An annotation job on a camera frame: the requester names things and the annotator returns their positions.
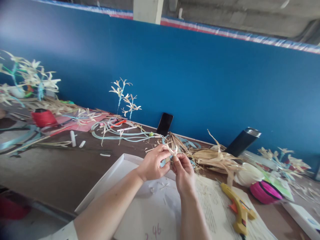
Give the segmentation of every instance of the red thread spool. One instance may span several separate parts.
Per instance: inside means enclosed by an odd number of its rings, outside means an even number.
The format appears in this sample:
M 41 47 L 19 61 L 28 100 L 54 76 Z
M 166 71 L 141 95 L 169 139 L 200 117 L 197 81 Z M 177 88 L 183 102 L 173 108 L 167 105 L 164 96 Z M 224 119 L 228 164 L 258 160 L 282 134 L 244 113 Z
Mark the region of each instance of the red thread spool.
M 34 112 L 32 112 L 31 115 L 37 127 L 43 128 L 50 125 L 58 124 L 57 120 L 50 110 L 38 108 Z

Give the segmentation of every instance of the hand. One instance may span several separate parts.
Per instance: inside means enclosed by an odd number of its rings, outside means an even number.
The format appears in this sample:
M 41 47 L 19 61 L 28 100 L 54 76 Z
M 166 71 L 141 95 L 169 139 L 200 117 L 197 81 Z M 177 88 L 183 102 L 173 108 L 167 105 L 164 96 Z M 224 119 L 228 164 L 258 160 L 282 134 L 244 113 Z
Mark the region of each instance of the hand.
M 170 161 L 163 167 L 160 167 L 160 162 L 170 155 L 167 147 L 162 144 L 148 152 L 137 168 L 140 178 L 145 182 L 163 177 L 170 170 Z
M 188 157 L 183 153 L 173 156 L 172 170 L 176 174 L 176 183 L 181 197 L 194 196 L 196 194 L 196 183 L 194 171 Z

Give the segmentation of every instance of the black smartphone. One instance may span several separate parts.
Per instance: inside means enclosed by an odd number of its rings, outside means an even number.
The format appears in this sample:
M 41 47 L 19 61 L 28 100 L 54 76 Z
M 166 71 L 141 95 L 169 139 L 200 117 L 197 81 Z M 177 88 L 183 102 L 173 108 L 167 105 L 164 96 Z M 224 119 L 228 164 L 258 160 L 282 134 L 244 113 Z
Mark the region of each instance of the black smartphone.
M 172 119 L 173 119 L 173 115 L 168 113 L 163 113 L 159 126 L 157 128 L 157 133 L 161 134 L 162 136 L 166 136 L 168 134 Z

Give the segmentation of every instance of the black water bottle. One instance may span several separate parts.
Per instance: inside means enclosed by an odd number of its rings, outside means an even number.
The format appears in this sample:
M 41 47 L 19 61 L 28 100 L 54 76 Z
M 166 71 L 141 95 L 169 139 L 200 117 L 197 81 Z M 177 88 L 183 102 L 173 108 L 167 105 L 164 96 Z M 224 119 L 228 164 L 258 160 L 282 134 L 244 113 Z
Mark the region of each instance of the black water bottle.
M 255 140 L 261 135 L 257 129 L 247 127 L 243 130 L 235 140 L 227 147 L 224 152 L 230 153 L 235 157 L 238 157 L 243 153 Z

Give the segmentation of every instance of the wooden table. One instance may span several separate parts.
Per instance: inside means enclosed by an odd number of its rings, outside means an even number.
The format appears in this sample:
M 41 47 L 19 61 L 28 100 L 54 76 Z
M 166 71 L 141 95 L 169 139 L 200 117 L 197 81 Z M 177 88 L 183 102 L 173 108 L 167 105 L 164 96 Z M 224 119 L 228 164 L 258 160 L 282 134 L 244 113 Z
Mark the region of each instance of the wooden table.
M 11 119 L 0 119 L 0 128 L 7 128 L 15 122 Z M 146 131 L 154 129 L 144 127 Z M 102 149 L 101 141 L 94 138 L 89 132 L 75 131 L 77 143 L 86 140 L 85 147 Z M 0 134 L 1 143 L 4 137 L 17 136 L 17 132 L 3 132 Z M 62 132 L 48 142 L 70 140 L 69 131 Z M 21 158 L 0 155 L 0 185 L 5 186 L 26 197 L 35 199 L 55 209 L 72 213 L 103 176 L 113 163 L 123 154 L 128 153 L 139 157 L 145 156 L 145 148 L 152 148 L 151 144 L 144 142 L 128 142 L 121 140 L 104 140 L 103 148 L 111 149 L 111 157 L 103 157 L 96 153 L 53 150 L 53 149 L 30 149 L 20 154 Z M 206 177 L 226 182 L 226 175 L 204 171 Z M 307 179 L 300 180 L 303 185 L 308 185 Z M 313 188 L 319 188 L 319 183 L 312 181 Z M 247 189 L 234 183 L 248 193 Z M 269 228 L 279 239 L 301 239 L 303 233 L 305 239 L 309 239 L 299 225 L 291 218 L 281 204 L 262 205 L 249 193 L 249 197 L 257 212 Z M 296 204 L 303 206 L 318 222 L 320 217 L 314 212 L 313 207 L 319 206 L 307 202 L 295 195 Z

